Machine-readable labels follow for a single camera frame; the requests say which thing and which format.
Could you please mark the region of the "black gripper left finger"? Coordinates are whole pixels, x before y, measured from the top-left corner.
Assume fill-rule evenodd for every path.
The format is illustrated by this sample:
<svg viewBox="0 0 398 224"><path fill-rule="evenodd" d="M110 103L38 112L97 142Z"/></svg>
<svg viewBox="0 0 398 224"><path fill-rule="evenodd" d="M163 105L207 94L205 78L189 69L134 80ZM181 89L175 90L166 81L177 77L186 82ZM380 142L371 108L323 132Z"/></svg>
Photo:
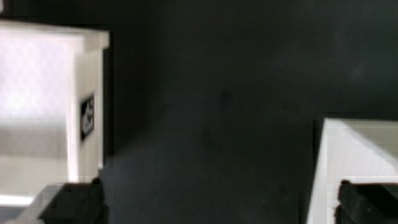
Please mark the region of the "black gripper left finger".
<svg viewBox="0 0 398 224"><path fill-rule="evenodd" d="M38 214L44 224L108 224L108 205L101 179L65 183Z"/></svg>

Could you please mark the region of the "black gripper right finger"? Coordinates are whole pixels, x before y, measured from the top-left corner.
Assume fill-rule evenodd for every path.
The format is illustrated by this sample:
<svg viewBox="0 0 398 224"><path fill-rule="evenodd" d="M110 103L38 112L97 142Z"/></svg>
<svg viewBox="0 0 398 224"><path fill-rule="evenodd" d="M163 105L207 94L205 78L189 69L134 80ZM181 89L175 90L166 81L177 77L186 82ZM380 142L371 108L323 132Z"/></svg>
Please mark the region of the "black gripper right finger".
<svg viewBox="0 0 398 224"><path fill-rule="evenodd" d="M398 224L398 184L341 181L333 224Z"/></svg>

